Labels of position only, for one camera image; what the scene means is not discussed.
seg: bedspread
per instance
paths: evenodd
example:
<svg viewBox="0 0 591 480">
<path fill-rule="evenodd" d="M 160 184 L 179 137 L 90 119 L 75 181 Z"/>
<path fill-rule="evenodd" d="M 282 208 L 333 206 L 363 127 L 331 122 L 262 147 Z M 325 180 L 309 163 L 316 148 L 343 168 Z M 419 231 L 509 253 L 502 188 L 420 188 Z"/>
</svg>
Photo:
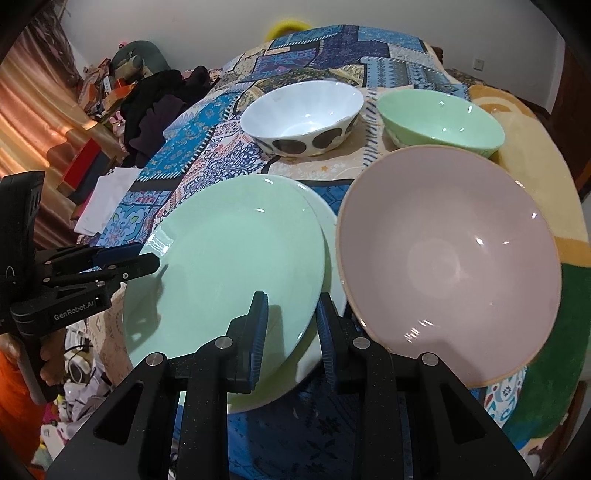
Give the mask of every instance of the bedspread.
<svg viewBox="0 0 591 480">
<path fill-rule="evenodd" d="M 361 126 L 339 148 L 314 158 L 273 157 L 240 129 L 241 113 L 256 98 L 284 85 L 321 79 L 348 83 L 365 95 Z M 470 99 L 467 87 L 443 70 L 428 45 L 392 31 L 334 25 L 294 33 L 243 53 L 224 66 L 220 81 L 203 100 L 168 127 L 167 143 L 143 169 L 104 233 L 92 243 L 114 246 L 145 242 L 151 231 L 191 195 L 224 179 L 252 173 L 314 180 L 313 188 L 337 212 L 352 180 L 395 148 L 382 135 L 375 101 L 381 90 L 401 87 L 434 89 Z M 493 109 L 513 102 L 506 98 L 491 101 L 498 92 L 495 89 L 485 94 L 475 92 L 481 103 L 490 103 Z M 516 99 L 514 106 L 521 108 Z M 511 168 L 503 166 L 513 174 Z M 582 330 L 585 328 L 588 336 L 588 323 Z M 117 342 L 122 339 L 102 353 L 124 353 Z M 472 391 L 500 426 L 518 405 L 526 373 L 523 368 L 499 384 Z M 535 414 L 535 406 L 529 409 Z M 358 411 L 357 396 L 334 395 L 319 368 L 281 399 L 228 417 L 230 468 L 252 479 L 348 478 Z M 530 427 L 528 423 L 519 431 L 515 440 L 518 448 L 535 436 Z M 406 461 L 405 471 L 410 475 L 411 459 L 407 457 Z"/>
</svg>

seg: mint green bowl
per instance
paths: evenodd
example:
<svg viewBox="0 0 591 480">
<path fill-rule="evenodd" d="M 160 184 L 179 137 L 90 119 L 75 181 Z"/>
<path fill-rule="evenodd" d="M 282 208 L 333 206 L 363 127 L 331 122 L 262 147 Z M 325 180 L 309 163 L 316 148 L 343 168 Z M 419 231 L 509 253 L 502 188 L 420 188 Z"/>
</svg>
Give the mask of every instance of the mint green bowl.
<svg viewBox="0 0 591 480">
<path fill-rule="evenodd" d="M 496 119 L 472 102 L 433 90 L 384 93 L 378 111 L 399 147 L 451 145 L 490 157 L 505 141 Z"/>
</svg>

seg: pink bowl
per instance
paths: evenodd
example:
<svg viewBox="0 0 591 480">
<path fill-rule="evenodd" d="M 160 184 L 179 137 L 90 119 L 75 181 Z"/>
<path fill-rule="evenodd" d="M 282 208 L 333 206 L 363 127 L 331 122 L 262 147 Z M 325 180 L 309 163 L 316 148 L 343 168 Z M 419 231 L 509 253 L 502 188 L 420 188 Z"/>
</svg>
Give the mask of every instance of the pink bowl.
<svg viewBox="0 0 591 480">
<path fill-rule="evenodd" d="M 532 360 L 560 304 L 560 262 L 535 202 L 457 148 L 403 148 L 367 168 L 341 207 L 337 257 L 374 340 L 436 353 L 469 387 Z"/>
</svg>

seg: power outlet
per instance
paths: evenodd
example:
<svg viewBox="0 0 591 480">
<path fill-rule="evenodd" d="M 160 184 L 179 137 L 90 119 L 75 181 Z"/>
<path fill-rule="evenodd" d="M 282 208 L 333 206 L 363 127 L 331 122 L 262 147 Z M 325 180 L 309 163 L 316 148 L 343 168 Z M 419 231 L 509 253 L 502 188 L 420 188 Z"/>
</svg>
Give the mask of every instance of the power outlet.
<svg viewBox="0 0 591 480">
<path fill-rule="evenodd" d="M 484 60 L 474 59 L 474 61 L 472 61 L 472 68 L 474 70 L 478 70 L 479 72 L 481 72 L 482 70 L 484 70 Z"/>
</svg>

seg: paper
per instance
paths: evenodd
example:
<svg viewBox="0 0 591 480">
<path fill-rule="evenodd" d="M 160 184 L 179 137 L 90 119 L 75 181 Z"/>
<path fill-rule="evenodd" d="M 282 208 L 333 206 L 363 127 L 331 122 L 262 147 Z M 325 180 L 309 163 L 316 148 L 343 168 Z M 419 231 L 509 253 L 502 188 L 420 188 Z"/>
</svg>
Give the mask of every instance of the paper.
<svg viewBox="0 0 591 480">
<path fill-rule="evenodd" d="M 74 231 L 89 236 L 102 233 L 140 172 L 135 167 L 115 167 L 113 172 L 99 177 Z"/>
</svg>

